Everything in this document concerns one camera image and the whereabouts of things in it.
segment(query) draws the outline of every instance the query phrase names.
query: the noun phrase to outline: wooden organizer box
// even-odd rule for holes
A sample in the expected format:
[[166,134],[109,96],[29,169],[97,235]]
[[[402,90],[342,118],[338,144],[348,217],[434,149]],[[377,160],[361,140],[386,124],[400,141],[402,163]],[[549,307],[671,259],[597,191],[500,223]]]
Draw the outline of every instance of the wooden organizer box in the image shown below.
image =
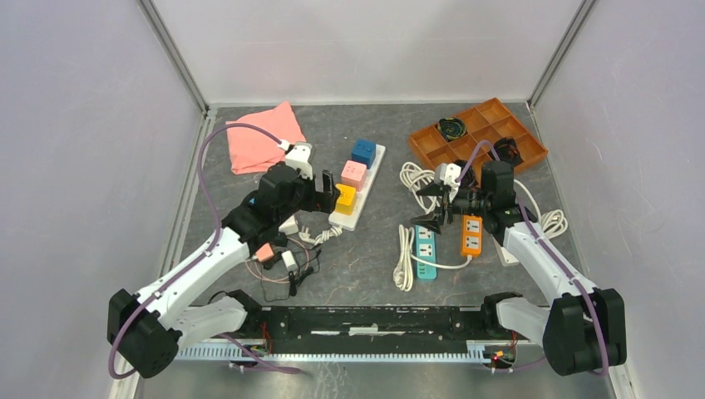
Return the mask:
[[[454,117],[463,121],[467,129],[467,135],[460,139],[446,141],[436,130],[435,123],[409,135],[409,147],[426,169],[436,170],[436,167],[444,162],[468,160],[479,141],[487,140],[495,144],[497,140],[507,136],[514,137],[521,159],[524,160],[515,167],[516,173],[538,164],[549,153],[529,133],[526,126],[496,98],[455,114]],[[491,159],[488,152],[490,149],[483,145],[472,162],[478,180],[482,164]]]

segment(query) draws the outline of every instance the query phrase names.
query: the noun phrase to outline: orange power strip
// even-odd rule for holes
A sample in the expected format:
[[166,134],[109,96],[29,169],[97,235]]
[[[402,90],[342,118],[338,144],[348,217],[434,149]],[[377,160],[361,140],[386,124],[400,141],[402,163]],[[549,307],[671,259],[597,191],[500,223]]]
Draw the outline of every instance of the orange power strip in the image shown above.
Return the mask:
[[463,215],[461,255],[477,257],[482,252],[482,218]]

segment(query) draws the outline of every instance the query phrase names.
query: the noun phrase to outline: pink charger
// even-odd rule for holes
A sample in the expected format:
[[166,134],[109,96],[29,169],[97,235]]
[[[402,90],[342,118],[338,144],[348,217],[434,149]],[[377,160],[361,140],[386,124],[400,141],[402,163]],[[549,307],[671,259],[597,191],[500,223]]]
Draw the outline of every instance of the pink charger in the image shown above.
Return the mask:
[[344,185],[355,187],[355,190],[362,190],[365,185],[365,177],[367,177],[367,166],[354,160],[349,160],[345,163],[343,172],[340,174],[340,180]]

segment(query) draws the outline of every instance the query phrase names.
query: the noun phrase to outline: pink cloth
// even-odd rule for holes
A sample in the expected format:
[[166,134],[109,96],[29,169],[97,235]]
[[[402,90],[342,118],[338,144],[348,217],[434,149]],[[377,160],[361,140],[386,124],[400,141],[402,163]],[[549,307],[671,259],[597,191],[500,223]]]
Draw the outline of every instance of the pink cloth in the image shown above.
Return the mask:
[[[261,127],[291,144],[306,141],[288,102],[283,102],[269,111],[245,115],[236,122]],[[277,148],[276,143],[266,135],[244,127],[228,129],[228,147],[230,162],[233,164],[231,170],[236,175],[265,172],[271,165],[284,159],[284,152]]]

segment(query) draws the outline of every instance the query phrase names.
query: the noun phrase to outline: blue power strip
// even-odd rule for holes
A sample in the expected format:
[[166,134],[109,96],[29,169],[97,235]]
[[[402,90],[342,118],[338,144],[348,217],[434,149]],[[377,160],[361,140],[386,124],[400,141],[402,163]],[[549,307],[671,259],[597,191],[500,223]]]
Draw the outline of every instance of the blue power strip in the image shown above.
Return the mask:
[[[429,229],[415,226],[416,237],[414,237],[414,254],[419,259],[431,263],[436,262],[436,235]],[[417,278],[423,280],[433,280],[436,278],[436,268],[417,261]]]

